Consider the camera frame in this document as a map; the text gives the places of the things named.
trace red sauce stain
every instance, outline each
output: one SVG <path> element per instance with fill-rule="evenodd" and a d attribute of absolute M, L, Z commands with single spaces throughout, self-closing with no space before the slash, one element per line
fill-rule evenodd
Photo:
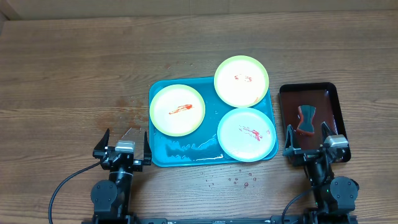
<path fill-rule="evenodd" d="M 115 116 L 109 112 L 102 114 L 99 118 L 96 118 L 96 124 L 99 130 L 105 132 L 109 128 L 111 133 L 113 133 L 113 126 L 116 123 Z"/>
<path fill-rule="evenodd" d="M 243 127 L 243 126 L 241 126 L 241 127 L 242 127 L 242 128 L 239 128 L 240 131 L 243 131 L 243 130 L 247 131 L 246 134 L 248 134 L 248 135 L 250 135 L 250 136 L 253 136 L 254 138 L 257 139 L 257 141 L 260 141 L 260 140 L 262 139 L 262 136 L 260 135 L 260 133 L 259 133 L 258 131 L 256 131 L 256 130 L 251 130 L 251 129 L 249 129 L 248 127 Z"/>
<path fill-rule="evenodd" d="M 244 78 L 246 79 L 246 82 L 252 82 L 253 81 L 253 79 L 251 77 L 249 77 L 249 76 L 245 76 Z"/>
<path fill-rule="evenodd" d="M 175 111 L 171 111 L 169 114 L 175 114 L 181 111 L 185 111 L 185 110 L 189 110 L 192 109 L 193 106 L 192 105 L 183 105 L 183 106 L 179 106 Z"/>
<path fill-rule="evenodd" d="M 140 108 L 140 107 L 142 107 L 142 106 L 144 106 L 144 103 L 143 102 L 141 102 L 141 101 L 139 101 L 139 100 L 137 100 L 137 105 L 136 105 L 138 108 Z"/>
<path fill-rule="evenodd" d="M 124 100 L 124 99 L 119 99 L 117 102 L 116 102 L 116 106 L 117 107 L 119 107 L 119 108 L 124 108 L 124 107 L 128 107 L 129 106 L 129 103 L 126 101 L 126 100 Z"/>

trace wood grain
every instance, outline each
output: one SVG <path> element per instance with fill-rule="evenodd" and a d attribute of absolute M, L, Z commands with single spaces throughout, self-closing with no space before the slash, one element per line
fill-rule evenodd
<path fill-rule="evenodd" d="M 267 68 L 280 148 L 279 87 L 336 85 L 353 158 L 333 171 L 360 184 L 354 212 L 360 223 L 393 223 L 397 28 L 398 11 L 6 22 L 0 36 L 0 223 L 46 223 L 54 189 L 96 162 L 92 148 L 106 128 L 110 144 L 133 128 L 142 148 L 154 82 L 211 76 L 233 55 L 252 56 Z M 96 167 L 65 184 L 53 207 L 55 222 L 90 218 L 90 190 L 107 176 Z M 142 218 L 268 217 L 308 187 L 303 170 L 280 151 L 271 161 L 250 164 L 153 165 L 134 176 L 131 211 Z M 312 205 L 307 197 L 289 211 Z"/>
<path fill-rule="evenodd" d="M 395 0 L 2 0 L 10 20 L 396 10 Z"/>

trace black tray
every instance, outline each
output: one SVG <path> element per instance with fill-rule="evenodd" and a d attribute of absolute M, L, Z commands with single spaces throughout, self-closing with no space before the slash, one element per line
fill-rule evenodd
<path fill-rule="evenodd" d="M 341 114 L 341 108 L 340 108 L 340 103 L 338 101 L 338 96 L 337 96 L 337 89 L 336 86 L 332 83 L 303 83 L 303 84 L 287 84 L 281 86 L 279 89 L 279 101 L 280 101 L 280 110 L 282 113 L 282 122 L 284 126 L 284 133 L 286 133 L 286 128 L 289 124 L 293 126 L 294 129 L 297 128 L 297 125 L 299 123 L 298 119 L 293 119 L 293 113 L 285 112 L 284 108 L 286 110 L 293 110 L 294 108 L 299 107 L 300 105 L 312 105 L 312 106 L 319 106 L 317 104 L 320 104 L 321 106 L 319 107 L 319 110 L 323 110 L 318 112 L 318 107 L 317 107 L 317 112 L 315 113 L 315 116 L 318 114 L 322 114 L 322 116 L 327 116 L 329 121 L 326 121 L 329 126 L 331 126 L 332 129 L 337 134 L 342 134 L 345 136 L 345 138 L 348 140 L 347 133 L 344 127 L 344 121 L 343 121 L 343 115 Z M 321 121 L 320 118 L 318 117 L 318 123 L 319 127 L 316 126 L 316 118 L 314 116 L 314 128 L 319 128 L 320 129 L 320 123 Z M 306 138 L 313 138 L 313 139 L 308 139 L 308 140 L 303 140 L 302 142 L 305 143 L 310 142 L 308 144 L 307 148 L 306 146 L 301 146 L 303 150 L 306 149 L 317 149 L 316 148 L 309 148 L 312 147 L 313 145 L 316 144 L 321 144 L 322 139 L 318 138 L 319 136 L 314 135 L 313 137 L 306 137 Z M 340 162 L 348 162 L 351 159 L 351 150 L 349 149 L 346 150 L 343 159 Z"/>

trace wall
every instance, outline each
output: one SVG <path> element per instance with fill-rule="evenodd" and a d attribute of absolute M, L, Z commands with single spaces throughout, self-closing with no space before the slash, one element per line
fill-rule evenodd
<path fill-rule="evenodd" d="M 11 20 L 398 9 L 396 0 L 0 0 Z"/>

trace blue tray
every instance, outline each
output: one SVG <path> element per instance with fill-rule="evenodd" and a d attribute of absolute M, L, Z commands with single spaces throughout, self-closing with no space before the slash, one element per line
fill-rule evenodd
<path fill-rule="evenodd" d="M 240 162 L 231 158 L 217 140 L 217 127 L 222 117 L 234 107 L 224 103 L 214 88 L 214 78 L 186 78 L 178 80 L 161 80 L 149 90 L 149 105 L 161 89 L 174 84 L 188 85 L 196 89 L 206 105 L 205 119 L 191 134 L 182 137 L 167 136 L 158 131 L 149 120 L 149 146 L 152 149 L 152 161 L 161 167 L 195 166 Z M 275 126 L 272 112 L 271 95 L 266 96 L 252 108 L 266 114 Z M 270 154 L 262 160 L 272 159 L 278 152 L 278 138 Z"/>

